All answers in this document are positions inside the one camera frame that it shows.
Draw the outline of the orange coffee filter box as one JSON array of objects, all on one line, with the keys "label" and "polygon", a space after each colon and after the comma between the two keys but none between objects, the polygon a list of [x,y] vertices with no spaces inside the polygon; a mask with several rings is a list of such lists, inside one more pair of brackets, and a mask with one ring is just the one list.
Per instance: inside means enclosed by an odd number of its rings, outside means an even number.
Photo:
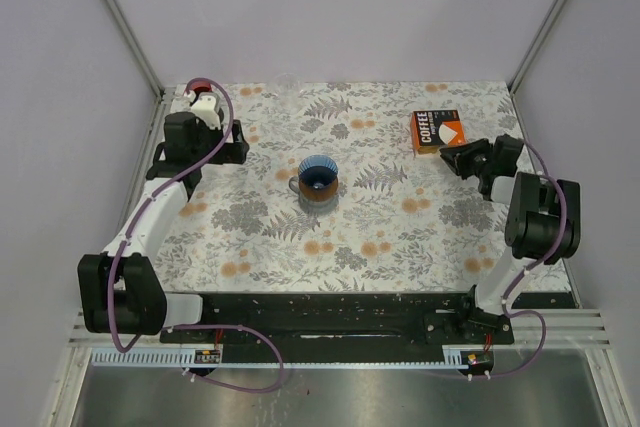
[{"label": "orange coffee filter box", "polygon": [[467,142],[459,112],[455,109],[413,111],[410,129],[414,153],[419,155],[437,153],[441,148]]}]

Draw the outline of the blue cone dripper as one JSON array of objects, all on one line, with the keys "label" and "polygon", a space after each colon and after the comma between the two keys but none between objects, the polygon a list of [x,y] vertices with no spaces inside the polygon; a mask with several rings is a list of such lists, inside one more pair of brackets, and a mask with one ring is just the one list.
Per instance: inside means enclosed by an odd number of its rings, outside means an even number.
[{"label": "blue cone dripper", "polygon": [[311,155],[299,165],[298,179],[302,185],[323,190],[338,178],[336,162],[326,155]]}]

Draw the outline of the brown wooden ring holder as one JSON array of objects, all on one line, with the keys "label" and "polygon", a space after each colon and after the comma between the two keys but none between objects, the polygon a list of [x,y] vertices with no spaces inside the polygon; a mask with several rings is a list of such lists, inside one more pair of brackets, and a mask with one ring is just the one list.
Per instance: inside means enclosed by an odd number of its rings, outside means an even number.
[{"label": "brown wooden ring holder", "polygon": [[334,180],[327,185],[313,184],[307,185],[299,183],[299,191],[302,198],[310,202],[326,202],[336,197],[339,188],[339,181]]}]

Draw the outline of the clear glass carafe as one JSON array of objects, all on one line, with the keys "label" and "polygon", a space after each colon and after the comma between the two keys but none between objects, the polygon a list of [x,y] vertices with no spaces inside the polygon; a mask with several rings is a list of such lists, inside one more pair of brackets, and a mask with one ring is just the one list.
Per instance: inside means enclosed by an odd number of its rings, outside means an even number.
[{"label": "clear glass carafe", "polygon": [[297,195],[298,204],[305,213],[314,216],[328,215],[338,207],[338,191],[336,197],[332,200],[320,203],[310,202],[301,197],[299,191],[299,183],[300,181],[298,179],[298,176],[293,176],[289,179],[289,188]]}]

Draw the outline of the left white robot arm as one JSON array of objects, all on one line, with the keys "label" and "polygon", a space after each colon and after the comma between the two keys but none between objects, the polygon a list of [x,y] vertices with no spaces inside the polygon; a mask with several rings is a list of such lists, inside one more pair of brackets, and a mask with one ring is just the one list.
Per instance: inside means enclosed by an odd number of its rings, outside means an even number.
[{"label": "left white robot arm", "polygon": [[214,336],[217,319],[203,309],[202,297],[165,292],[154,262],[174,219],[201,181],[203,167],[241,165],[248,152],[238,119],[226,129],[215,129],[189,111],[166,116],[164,139],[155,149],[134,212],[101,253],[86,254],[78,264],[88,331],[155,335],[181,325],[196,342]]}]

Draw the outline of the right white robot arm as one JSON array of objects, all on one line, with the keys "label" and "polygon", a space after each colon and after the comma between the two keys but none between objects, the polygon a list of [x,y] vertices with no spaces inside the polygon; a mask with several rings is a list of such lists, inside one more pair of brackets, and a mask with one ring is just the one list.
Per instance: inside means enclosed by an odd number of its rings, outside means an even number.
[{"label": "right white robot arm", "polygon": [[581,186],[575,181],[520,170],[527,149],[522,139],[501,135],[440,150],[441,159],[461,179],[478,179],[486,201],[508,207],[504,225],[505,251],[488,276],[474,285],[455,318],[457,335],[480,341],[532,280],[542,265],[572,257],[581,241]]}]

